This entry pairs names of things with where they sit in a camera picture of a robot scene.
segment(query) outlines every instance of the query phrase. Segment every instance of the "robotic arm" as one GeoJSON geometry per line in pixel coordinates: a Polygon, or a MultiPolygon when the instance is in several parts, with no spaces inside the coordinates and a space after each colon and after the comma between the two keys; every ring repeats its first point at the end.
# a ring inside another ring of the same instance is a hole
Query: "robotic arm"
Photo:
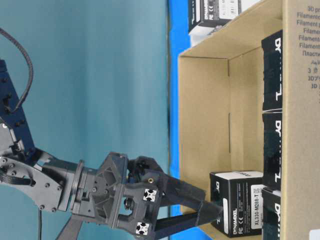
{"type": "Polygon", "coordinates": [[[111,152],[98,169],[55,158],[37,149],[19,98],[0,60],[0,185],[24,192],[41,211],[72,213],[57,240],[76,240],[83,222],[157,240],[213,222],[222,209],[205,192],[163,172],[153,158],[129,160],[111,152]],[[131,211],[120,214],[120,208],[131,211]],[[195,212],[158,219],[160,207],[183,205],[195,212]]]}

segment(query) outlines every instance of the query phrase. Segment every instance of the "dynamixel servo box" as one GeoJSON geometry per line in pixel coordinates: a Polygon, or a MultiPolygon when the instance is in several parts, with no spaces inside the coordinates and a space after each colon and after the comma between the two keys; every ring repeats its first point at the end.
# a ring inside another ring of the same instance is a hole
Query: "dynamixel servo box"
{"type": "Polygon", "coordinates": [[[264,62],[263,111],[282,110],[283,31],[262,40],[264,62]]]}
{"type": "Polygon", "coordinates": [[[212,172],[211,201],[223,207],[212,225],[228,237],[259,235],[262,232],[262,172],[212,172]]]}
{"type": "Polygon", "coordinates": [[[262,240],[280,240],[281,192],[264,188],[262,240]]]}
{"type": "Polygon", "coordinates": [[[188,0],[189,34],[205,36],[241,13],[241,0],[188,0]]]}
{"type": "Polygon", "coordinates": [[[282,112],[265,112],[262,118],[264,123],[262,183],[281,191],[282,112]]]}

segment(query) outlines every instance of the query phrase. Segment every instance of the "barcode label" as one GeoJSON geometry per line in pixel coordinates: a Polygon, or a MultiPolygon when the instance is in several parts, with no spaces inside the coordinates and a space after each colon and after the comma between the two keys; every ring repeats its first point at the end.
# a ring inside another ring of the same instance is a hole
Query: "barcode label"
{"type": "Polygon", "coordinates": [[[251,228],[261,229],[263,219],[263,185],[251,186],[251,228]]]}
{"type": "Polygon", "coordinates": [[[232,20],[239,15],[238,0],[219,0],[220,19],[232,20]]]}

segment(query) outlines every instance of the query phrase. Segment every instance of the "black cable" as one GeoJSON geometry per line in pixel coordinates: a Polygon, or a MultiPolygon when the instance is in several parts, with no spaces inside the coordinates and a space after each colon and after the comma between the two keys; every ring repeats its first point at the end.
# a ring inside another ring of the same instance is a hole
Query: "black cable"
{"type": "Polygon", "coordinates": [[[38,208],[38,240],[42,239],[42,211],[38,208]]]}
{"type": "Polygon", "coordinates": [[[10,185],[29,185],[32,186],[35,181],[29,178],[21,178],[7,175],[4,168],[0,168],[0,181],[10,185]]]}
{"type": "Polygon", "coordinates": [[[18,108],[21,107],[21,105],[24,103],[24,101],[26,100],[26,98],[28,96],[29,90],[30,90],[31,85],[32,85],[32,81],[34,79],[34,67],[32,65],[31,59],[30,59],[27,51],[24,49],[24,47],[13,36],[11,36],[9,33],[7,33],[1,27],[0,27],[0,34],[3,35],[6,39],[8,39],[10,42],[12,42],[19,49],[19,51],[24,56],[26,64],[28,65],[28,68],[29,68],[28,83],[26,85],[26,88],[25,88],[23,94],[21,95],[21,97],[19,99],[19,102],[17,103],[17,105],[15,106],[13,111],[9,107],[7,107],[7,110],[10,113],[14,113],[15,111],[18,110],[18,108]]]}

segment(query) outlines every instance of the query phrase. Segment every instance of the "teal backdrop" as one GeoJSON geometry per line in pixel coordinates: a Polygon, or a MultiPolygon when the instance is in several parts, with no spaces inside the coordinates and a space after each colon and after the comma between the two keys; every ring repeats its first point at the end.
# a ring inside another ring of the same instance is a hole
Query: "teal backdrop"
{"type": "MultiPolygon", "coordinates": [[[[23,107],[38,148],[91,168],[110,151],[146,155],[168,171],[166,0],[1,0],[0,28],[33,61],[23,107]]],[[[0,58],[20,95],[27,66],[1,36],[0,58]]],[[[0,196],[0,239],[35,240],[33,201],[4,186],[0,196]]],[[[42,239],[54,240],[69,216],[44,213],[42,239]]],[[[91,223],[78,239],[133,238],[91,223]]]]}

